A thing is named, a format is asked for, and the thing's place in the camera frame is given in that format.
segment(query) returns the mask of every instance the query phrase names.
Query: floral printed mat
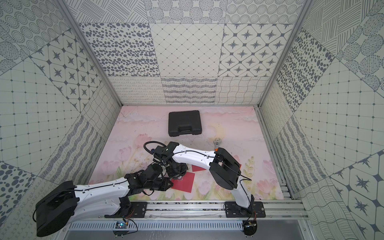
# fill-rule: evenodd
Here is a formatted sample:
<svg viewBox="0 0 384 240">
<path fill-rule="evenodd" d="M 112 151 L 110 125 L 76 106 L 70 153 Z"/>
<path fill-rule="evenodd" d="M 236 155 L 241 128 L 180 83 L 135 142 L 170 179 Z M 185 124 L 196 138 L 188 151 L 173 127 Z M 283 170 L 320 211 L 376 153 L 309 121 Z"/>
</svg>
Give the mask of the floral printed mat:
<svg viewBox="0 0 384 240">
<path fill-rule="evenodd" d="M 199 110 L 203 132 L 200 135 L 168 135 L 168 113 Z M 89 184 L 111 181 L 146 169 L 153 157 L 143 144 L 147 141 L 179 142 L 195 149 L 214 150 L 214 140 L 242 165 L 244 181 L 255 199 L 284 199 L 265 140 L 253 107 L 123 106 L 92 173 Z M 168 189 L 143 193 L 131 200 L 232 200 L 229 190 L 218 186 L 209 170 L 193 172 L 192 192 Z"/>
</svg>

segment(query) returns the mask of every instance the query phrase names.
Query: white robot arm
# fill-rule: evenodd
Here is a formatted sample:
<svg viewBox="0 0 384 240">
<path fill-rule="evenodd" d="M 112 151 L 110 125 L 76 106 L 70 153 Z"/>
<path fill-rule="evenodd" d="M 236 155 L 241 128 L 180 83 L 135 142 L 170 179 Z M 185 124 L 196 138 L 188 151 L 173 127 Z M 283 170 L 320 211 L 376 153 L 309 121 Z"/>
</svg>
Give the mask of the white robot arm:
<svg viewBox="0 0 384 240">
<path fill-rule="evenodd" d="M 146 145 L 157 143 L 151 151 Z M 144 144 L 144 148 L 154 156 L 154 163 L 146 170 L 126 174 L 119 179 L 92 185 L 73 185 L 67 181 L 36 204 L 37 236 L 52 234 L 66 224 L 104 215 L 104 217 L 125 217 L 131 211 L 129 196 L 139 194 L 144 189 L 166 191 L 173 186 L 170 179 L 181 178 L 186 174 L 186 164 L 209 170 L 218 185 L 229 189 L 236 204 L 252 213 L 253 196 L 242 185 L 239 163 L 223 148 L 217 151 L 204 151 L 189 148 L 176 142 L 168 145 L 156 141 Z M 163 175 L 163 166 L 168 177 Z"/>
</svg>

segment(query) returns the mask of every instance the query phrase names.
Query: red square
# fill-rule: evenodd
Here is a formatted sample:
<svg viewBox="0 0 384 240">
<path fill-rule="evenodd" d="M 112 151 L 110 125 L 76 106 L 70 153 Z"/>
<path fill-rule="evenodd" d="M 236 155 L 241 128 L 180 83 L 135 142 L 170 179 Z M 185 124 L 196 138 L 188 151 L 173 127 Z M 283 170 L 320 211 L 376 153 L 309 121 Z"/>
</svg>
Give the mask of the red square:
<svg viewBox="0 0 384 240">
<path fill-rule="evenodd" d="M 198 171 L 203 171 L 203 170 L 206 170 L 206 169 L 202 168 L 202 167 L 198 167 L 198 166 L 192 165 L 192 172 L 198 172 Z"/>
<path fill-rule="evenodd" d="M 177 189 L 184 192 L 192 192 L 193 180 L 195 179 L 195 174 L 192 172 L 187 172 L 180 180 L 171 179 L 173 182 L 173 189 Z"/>
</svg>

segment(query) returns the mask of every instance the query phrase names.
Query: diamond grid pattern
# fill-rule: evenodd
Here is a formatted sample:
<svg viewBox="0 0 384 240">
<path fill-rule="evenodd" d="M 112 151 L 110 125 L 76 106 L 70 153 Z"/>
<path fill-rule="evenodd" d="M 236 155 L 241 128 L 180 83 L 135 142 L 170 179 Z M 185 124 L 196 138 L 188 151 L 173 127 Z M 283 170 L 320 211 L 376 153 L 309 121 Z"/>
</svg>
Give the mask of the diamond grid pattern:
<svg viewBox="0 0 384 240">
<path fill-rule="evenodd" d="M 384 148 L 384 100 L 340 61 L 295 112 L 328 173 Z"/>
<path fill-rule="evenodd" d="M 36 174 L 80 113 L 29 58 L 0 78 L 1 160 Z"/>
<path fill-rule="evenodd" d="M 162 77 L 217 76 L 221 25 L 150 23 L 150 27 Z"/>
</svg>

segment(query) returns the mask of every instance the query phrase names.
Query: patterned tile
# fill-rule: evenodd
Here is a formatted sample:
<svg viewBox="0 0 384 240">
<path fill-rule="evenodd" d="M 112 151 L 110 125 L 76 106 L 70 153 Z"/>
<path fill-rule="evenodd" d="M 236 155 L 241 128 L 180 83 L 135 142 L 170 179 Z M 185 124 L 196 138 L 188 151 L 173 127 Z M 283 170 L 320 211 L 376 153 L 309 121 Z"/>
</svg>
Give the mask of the patterned tile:
<svg viewBox="0 0 384 240">
<path fill-rule="evenodd" d="M 3 1 L 0 26 L 27 55 L 69 29 L 52 0 Z"/>
<path fill-rule="evenodd" d="M 213 104 L 217 78 L 161 78 L 167 103 Z"/>
<path fill-rule="evenodd" d="M 290 24 L 225 24 L 218 75 L 270 77 L 292 27 Z"/>
<path fill-rule="evenodd" d="M 296 195 L 303 201 L 319 240 L 365 239 L 329 178 L 300 190 Z"/>
<path fill-rule="evenodd" d="M 0 75 L 26 58 L 27 54 L 0 26 Z"/>
<path fill-rule="evenodd" d="M 161 77 L 217 77 L 222 25 L 150 26 Z"/>
<path fill-rule="evenodd" d="M 347 40 L 337 58 L 384 97 L 384 4 L 378 1 Z"/>
<path fill-rule="evenodd" d="M 109 77 L 123 104 L 165 104 L 160 77 Z"/>
<path fill-rule="evenodd" d="M 227 0 L 144 0 L 150 23 L 225 23 Z"/>
<path fill-rule="evenodd" d="M 81 112 L 99 85 L 99 75 L 71 30 L 56 37 L 30 58 Z"/>
<path fill-rule="evenodd" d="M 80 115 L 38 176 L 56 184 L 86 184 L 103 146 L 103 138 Z"/>
<path fill-rule="evenodd" d="M 301 29 L 276 79 L 292 111 L 299 107 L 333 59 L 327 49 Z"/>
<path fill-rule="evenodd" d="M 28 191 L 35 175 L 25 172 L 17 167 L 0 162 L 1 195 L 0 195 L 0 229 L 10 213 L 12 213 Z"/>
<path fill-rule="evenodd" d="M 262 105 L 262 112 L 271 138 L 275 139 L 293 114 L 275 81 Z"/>
<path fill-rule="evenodd" d="M 115 124 L 120 108 L 104 82 L 100 81 L 97 91 L 92 95 L 89 104 L 85 106 L 81 114 L 106 141 Z"/>
<path fill-rule="evenodd" d="M 381 239 L 384 227 L 384 150 L 331 175 L 365 239 Z"/>
<path fill-rule="evenodd" d="M 274 143 L 294 193 L 328 176 L 294 115 Z"/>
<path fill-rule="evenodd" d="M 80 28 L 108 76 L 159 76 L 148 24 L 82 23 Z"/>
<path fill-rule="evenodd" d="M 384 99 L 340 61 L 333 61 L 295 116 L 328 172 L 384 148 Z"/>
<path fill-rule="evenodd" d="M 147 23 L 144 0 L 65 0 L 79 23 Z"/>
<path fill-rule="evenodd" d="M 0 227 L 1 239 L 49 240 L 52 235 L 40 238 L 36 236 L 36 223 L 32 220 L 35 205 L 58 185 L 36 176 L 30 187 L 19 200 L 13 211 Z"/>
<path fill-rule="evenodd" d="M 375 2 L 377 0 L 315 0 L 303 28 L 336 55 Z"/>
<path fill-rule="evenodd" d="M 269 82 L 266 77 L 217 78 L 215 104 L 257 104 Z"/>
<path fill-rule="evenodd" d="M 295 23 L 304 0 L 228 0 L 229 23 Z"/>
<path fill-rule="evenodd" d="M 0 78 L 1 160 L 36 174 L 80 113 L 29 58 Z"/>
</svg>

